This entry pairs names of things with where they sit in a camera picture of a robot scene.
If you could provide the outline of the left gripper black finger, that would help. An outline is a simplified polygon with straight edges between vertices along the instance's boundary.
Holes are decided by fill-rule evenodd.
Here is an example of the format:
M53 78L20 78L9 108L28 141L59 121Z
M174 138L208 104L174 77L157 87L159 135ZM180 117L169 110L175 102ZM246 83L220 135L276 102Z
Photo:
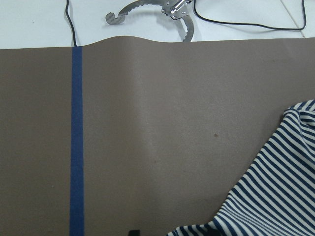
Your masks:
M130 230L128 236L140 236L140 230Z

